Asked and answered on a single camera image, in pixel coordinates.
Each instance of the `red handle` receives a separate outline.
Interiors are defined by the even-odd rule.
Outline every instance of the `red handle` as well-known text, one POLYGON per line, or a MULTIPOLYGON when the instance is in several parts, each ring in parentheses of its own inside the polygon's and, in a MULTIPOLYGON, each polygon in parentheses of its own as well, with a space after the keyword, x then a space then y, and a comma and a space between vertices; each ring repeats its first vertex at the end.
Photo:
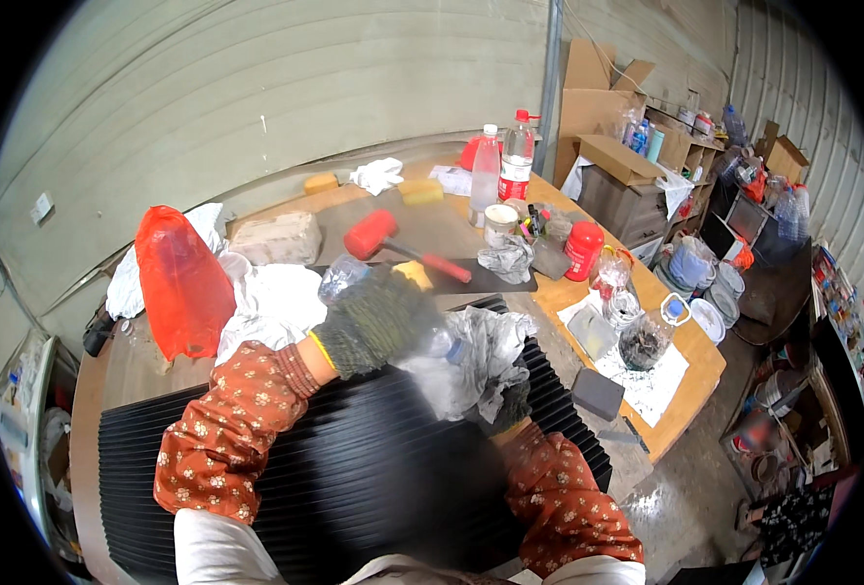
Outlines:
POLYGON ((439 269, 443 273, 448 274, 461 281, 462 283, 471 282, 471 273, 466 271, 461 266, 457 264, 452 264, 445 258, 436 256, 433 253, 424 253, 423 254, 423 264, 426 266, 431 266, 432 268, 439 269))

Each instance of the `floral sleeve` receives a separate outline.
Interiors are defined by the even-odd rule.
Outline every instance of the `floral sleeve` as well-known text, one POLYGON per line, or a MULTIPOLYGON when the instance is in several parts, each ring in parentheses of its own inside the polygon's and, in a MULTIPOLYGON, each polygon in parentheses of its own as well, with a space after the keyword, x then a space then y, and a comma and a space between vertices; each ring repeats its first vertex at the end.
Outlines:
POLYGON ((273 351, 244 342, 211 372, 211 390, 191 401, 162 436, 153 497, 173 514, 208 510, 251 524, 253 483, 276 435, 304 415, 318 389, 295 345, 273 351))
POLYGON ((530 529, 523 565, 545 579, 575 559, 608 555, 644 561, 644 547, 624 513, 601 493, 581 451, 559 432, 527 427, 503 448, 510 466, 506 500, 530 529))

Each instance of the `black patterned clothing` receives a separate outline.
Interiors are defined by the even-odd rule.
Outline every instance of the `black patterned clothing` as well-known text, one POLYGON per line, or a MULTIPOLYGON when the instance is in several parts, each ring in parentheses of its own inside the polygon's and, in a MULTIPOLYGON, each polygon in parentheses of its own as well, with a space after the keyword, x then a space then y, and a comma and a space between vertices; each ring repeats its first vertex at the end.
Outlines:
POLYGON ((760 520, 764 567, 789 561, 823 541, 835 490, 835 485, 801 488, 766 506, 760 520))

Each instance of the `gray wall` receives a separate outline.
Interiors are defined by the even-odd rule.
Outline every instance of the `gray wall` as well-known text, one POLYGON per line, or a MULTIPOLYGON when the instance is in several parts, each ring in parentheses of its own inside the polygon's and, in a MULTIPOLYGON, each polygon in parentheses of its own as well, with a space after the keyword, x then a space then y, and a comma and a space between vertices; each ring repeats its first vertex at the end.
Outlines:
MULTIPOLYGON (((684 103, 691 87, 703 107, 722 105, 733 2, 569 5, 564 41, 587 35, 580 20, 617 45, 618 65, 657 63, 651 97, 684 103)), ((377 144, 419 157, 436 148, 424 142, 539 111, 547 13, 546 0, 89 0, 42 60, 0 154, 0 254, 20 296, 80 356, 106 290, 95 270, 149 205, 215 198, 246 213, 298 192, 309 161, 356 151, 309 168, 356 166, 377 144), (36 227, 41 192, 55 209, 36 227)), ((1 307, 0 332, 18 331, 1 307)), ((0 348, 10 341, 0 335, 0 348)))
POLYGON ((810 235, 828 240, 864 290, 864 127, 836 71, 797 21, 764 2, 740 5, 740 53, 730 102, 748 132, 780 124, 809 159, 810 235))

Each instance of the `electrical outlet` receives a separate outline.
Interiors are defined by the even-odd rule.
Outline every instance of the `electrical outlet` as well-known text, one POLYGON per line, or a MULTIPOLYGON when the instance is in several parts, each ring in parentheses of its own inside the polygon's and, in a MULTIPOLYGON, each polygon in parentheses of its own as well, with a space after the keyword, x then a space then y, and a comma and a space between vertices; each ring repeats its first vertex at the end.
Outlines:
POLYGON ((32 218, 32 222, 38 226, 41 223, 41 220, 45 218, 46 215, 49 214, 52 210, 52 199, 48 196, 48 193, 42 193, 39 195, 39 198, 35 200, 35 205, 32 206, 32 210, 28 213, 28 216, 32 218))

